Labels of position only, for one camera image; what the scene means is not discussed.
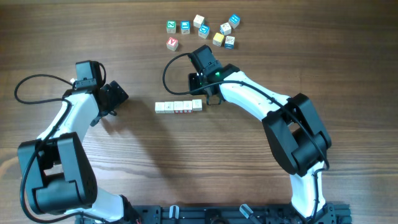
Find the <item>plain picture wooden block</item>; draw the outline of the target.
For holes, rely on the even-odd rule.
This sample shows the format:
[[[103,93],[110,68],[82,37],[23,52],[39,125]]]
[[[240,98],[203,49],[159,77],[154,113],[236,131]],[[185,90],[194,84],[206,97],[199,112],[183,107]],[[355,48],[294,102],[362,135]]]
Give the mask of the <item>plain picture wooden block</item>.
[[[203,110],[201,99],[192,100],[192,110],[193,111],[202,111]]]

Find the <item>red I block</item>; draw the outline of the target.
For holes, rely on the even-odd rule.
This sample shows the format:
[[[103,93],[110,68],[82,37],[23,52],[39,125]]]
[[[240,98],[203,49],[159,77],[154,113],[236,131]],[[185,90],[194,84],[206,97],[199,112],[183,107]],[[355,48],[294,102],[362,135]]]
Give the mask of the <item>red I block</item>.
[[[182,101],[174,101],[174,113],[183,113]]]
[[[193,111],[193,102],[192,101],[183,101],[183,112],[191,113]]]

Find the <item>green F wooden block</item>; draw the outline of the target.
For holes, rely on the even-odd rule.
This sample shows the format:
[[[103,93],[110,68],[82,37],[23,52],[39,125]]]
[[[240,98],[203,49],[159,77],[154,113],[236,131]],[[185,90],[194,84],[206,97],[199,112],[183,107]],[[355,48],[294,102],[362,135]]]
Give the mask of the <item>green F wooden block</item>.
[[[165,103],[164,102],[155,102],[155,112],[156,113],[165,113]]]

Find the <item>green N wooden block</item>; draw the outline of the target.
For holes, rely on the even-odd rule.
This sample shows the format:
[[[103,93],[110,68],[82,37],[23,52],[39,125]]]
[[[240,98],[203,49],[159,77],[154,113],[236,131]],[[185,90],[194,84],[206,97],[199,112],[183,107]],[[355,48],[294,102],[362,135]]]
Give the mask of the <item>green N wooden block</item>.
[[[164,102],[164,111],[165,111],[165,113],[175,113],[174,102],[173,101],[165,101]]]

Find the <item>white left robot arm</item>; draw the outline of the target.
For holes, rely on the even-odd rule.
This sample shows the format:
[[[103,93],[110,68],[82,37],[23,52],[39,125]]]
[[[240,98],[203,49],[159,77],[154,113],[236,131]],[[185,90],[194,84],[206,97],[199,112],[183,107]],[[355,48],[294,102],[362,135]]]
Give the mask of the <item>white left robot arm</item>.
[[[77,79],[58,100],[62,107],[35,140],[21,143],[17,156],[22,172],[20,203],[32,221],[51,214],[51,223],[76,217],[77,223],[140,223],[141,216],[123,195],[97,186],[82,146],[89,127],[108,115],[128,95],[97,61],[76,63]]]

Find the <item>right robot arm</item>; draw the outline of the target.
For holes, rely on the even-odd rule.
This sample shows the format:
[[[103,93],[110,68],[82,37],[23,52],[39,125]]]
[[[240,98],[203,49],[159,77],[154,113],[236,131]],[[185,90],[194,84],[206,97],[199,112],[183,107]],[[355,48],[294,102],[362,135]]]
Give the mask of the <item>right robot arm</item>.
[[[274,159],[290,175],[292,206],[314,222],[326,204],[321,175],[330,167],[326,151],[331,138],[310,99],[302,93],[294,97],[275,93],[238,67],[222,66],[207,45],[188,58],[196,70],[188,78],[190,93],[218,95],[261,121]]]

